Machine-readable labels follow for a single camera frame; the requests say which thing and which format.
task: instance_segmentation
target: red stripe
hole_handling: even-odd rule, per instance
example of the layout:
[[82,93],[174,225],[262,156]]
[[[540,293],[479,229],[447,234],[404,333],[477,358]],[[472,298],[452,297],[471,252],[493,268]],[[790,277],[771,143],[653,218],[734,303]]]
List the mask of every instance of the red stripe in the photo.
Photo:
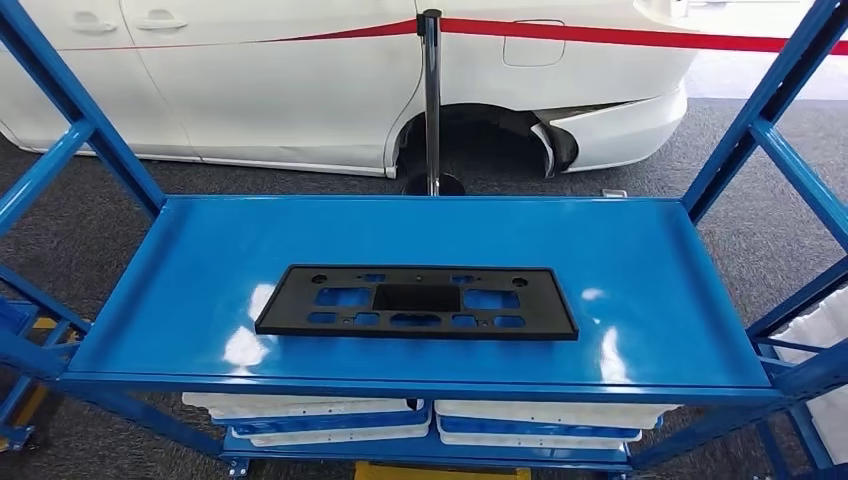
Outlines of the red stripe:
[[[443,18],[442,31],[467,35],[489,35],[497,37],[537,38],[545,40],[567,40],[573,42],[607,43],[617,45],[640,45],[649,47],[695,48],[707,50],[736,50],[749,52],[779,52],[786,44],[785,38],[740,37],[735,35],[713,35],[706,33],[651,32],[618,28],[572,27],[563,25],[538,25],[532,23],[500,22],[494,20],[470,20]],[[212,47],[222,45],[251,45],[259,43],[297,42],[307,40],[336,40],[344,38],[370,38],[408,35],[416,32],[416,21],[357,28],[341,32],[306,35],[302,37],[252,40],[240,43],[198,43],[176,45],[147,45],[128,47],[68,48],[61,51],[88,50],[150,50],[162,48]],[[848,55],[848,42],[841,41],[831,51],[833,55]]]
[[[442,31],[468,35],[539,38],[574,42],[612,43],[650,47],[697,48],[708,50],[738,50],[750,52],[779,52],[785,38],[741,37],[706,33],[649,32],[618,28],[571,27],[532,23],[499,22],[493,20],[442,19]],[[836,44],[834,55],[848,55],[848,42]]]
[[342,32],[334,33],[323,33],[320,35],[307,35],[305,37],[262,40],[256,43],[295,42],[301,40],[335,40],[339,38],[389,37],[394,35],[407,35],[415,32],[416,22],[415,19],[412,19],[404,20],[402,22],[397,23],[389,23],[387,25],[378,25],[376,27],[357,28],[354,30],[345,30]]

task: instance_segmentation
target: stanchion base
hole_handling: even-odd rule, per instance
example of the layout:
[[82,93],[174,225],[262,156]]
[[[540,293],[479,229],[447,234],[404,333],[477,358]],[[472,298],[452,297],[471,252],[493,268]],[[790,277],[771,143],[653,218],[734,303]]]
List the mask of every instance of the stanchion base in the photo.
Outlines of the stanchion base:
[[[427,195],[427,174],[422,173],[412,177],[403,187],[404,195]],[[465,186],[458,178],[449,173],[439,174],[439,195],[446,197],[461,197],[465,195]]]

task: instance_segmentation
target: black plastic part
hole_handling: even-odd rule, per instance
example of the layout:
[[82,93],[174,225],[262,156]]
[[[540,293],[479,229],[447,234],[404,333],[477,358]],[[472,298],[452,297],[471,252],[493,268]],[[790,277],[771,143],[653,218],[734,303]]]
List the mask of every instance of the black plastic part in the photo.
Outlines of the black plastic part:
[[556,128],[542,122],[542,128],[551,142],[554,151],[554,172],[565,173],[568,167],[577,160],[578,146],[574,136],[561,128]]
[[[500,308],[469,308],[473,295],[481,291],[509,301]],[[318,301],[335,292],[355,292],[350,297],[355,301]],[[549,269],[296,265],[286,271],[265,305],[256,333],[577,340],[578,332]]]
[[425,35],[424,22],[426,22],[428,18],[442,18],[442,11],[436,10],[435,8],[430,8],[424,10],[424,13],[419,13],[415,16],[415,33],[419,37],[423,37]]
[[[403,187],[404,195],[424,195],[427,191],[427,174],[422,173],[412,177]],[[443,197],[461,197],[465,195],[465,186],[458,178],[449,173],[439,174],[439,195]]]

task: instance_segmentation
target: car door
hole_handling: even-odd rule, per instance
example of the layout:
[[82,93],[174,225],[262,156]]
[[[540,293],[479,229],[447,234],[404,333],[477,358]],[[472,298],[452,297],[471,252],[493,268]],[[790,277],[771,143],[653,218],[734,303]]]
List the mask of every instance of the car door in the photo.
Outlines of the car door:
[[[200,160],[131,48],[118,0],[20,2],[137,154]],[[68,122],[5,48],[0,72],[3,133],[23,148],[48,148]]]
[[386,138],[420,76],[418,39],[255,42],[409,20],[414,0],[122,0],[122,7],[145,65],[204,161],[383,174]]

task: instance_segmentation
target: rectangular hole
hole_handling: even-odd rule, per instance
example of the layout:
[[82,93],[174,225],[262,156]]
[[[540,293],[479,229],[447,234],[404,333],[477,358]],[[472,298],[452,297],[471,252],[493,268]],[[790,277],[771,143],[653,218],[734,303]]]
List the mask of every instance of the rectangular hole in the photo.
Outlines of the rectangular hole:
[[353,317],[353,324],[362,327],[372,327],[380,321],[380,316],[372,312],[357,313]]
[[391,323],[395,327],[438,327],[442,319],[426,313],[398,313],[392,316]]
[[495,326],[500,328],[522,328],[524,319],[518,315],[501,315],[495,317]]
[[470,285],[474,283],[474,275],[451,275],[451,283],[454,285]]
[[468,290],[465,292],[465,306],[477,310],[501,310],[518,308],[518,294],[508,290]]
[[386,274],[384,273],[366,273],[362,276],[362,279],[366,282],[370,283],[380,283],[386,281]]
[[309,323],[336,323],[336,314],[333,312],[312,312],[306,320]]
[[474,315],[454,315],[451,318],[451,325],[454,327],[476,327],[477,319]]
[[322,288],[315,296],[319,307],[364,307],[371,298],[370,288]]
[[456,312],[460,310],[459,287],[453,285],[377,286],[374,310]]

